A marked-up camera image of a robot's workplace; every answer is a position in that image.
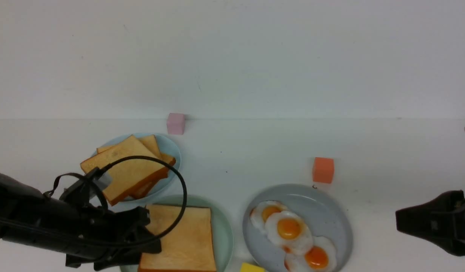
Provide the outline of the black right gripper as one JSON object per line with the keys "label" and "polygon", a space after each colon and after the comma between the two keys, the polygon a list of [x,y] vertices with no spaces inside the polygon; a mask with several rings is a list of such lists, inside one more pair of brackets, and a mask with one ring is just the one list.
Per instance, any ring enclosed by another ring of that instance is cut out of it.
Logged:
{"label": "black right gripper", "polygon": [[397,230],[429,241],[450,255],[465,256],[465,196],[462,190],[395,212]]}

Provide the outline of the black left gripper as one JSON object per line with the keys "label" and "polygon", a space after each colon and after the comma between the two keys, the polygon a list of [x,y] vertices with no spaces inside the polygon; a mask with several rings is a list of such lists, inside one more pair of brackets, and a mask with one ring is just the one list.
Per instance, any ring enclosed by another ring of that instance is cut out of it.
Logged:
{"label": "black left gripper", "polygon": [[112,212],[97,180],[103,176],[100,168],[88,174],[66,173],[77,178],[59,198],[65,206],[66,233],[74,239],[67,243],[66,265],[92,263],[95,271],[110,267],[138,265],[143,253],[162,251],[160,240],[136,246],[135,243],[155,236],[146,229],[149,210],[136,207]]}

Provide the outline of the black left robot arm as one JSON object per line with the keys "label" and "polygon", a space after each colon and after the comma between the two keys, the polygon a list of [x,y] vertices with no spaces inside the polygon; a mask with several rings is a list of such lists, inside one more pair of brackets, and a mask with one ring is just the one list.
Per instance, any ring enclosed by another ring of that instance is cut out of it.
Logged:
{"label": "black left robot arm", "polygon": [[162,251],[145,208],[113,212],[93,174],[71,176],[78,181],[54,199],[0,173],[0,240],[64,253],[67,267],[92,263],[96,271]]}

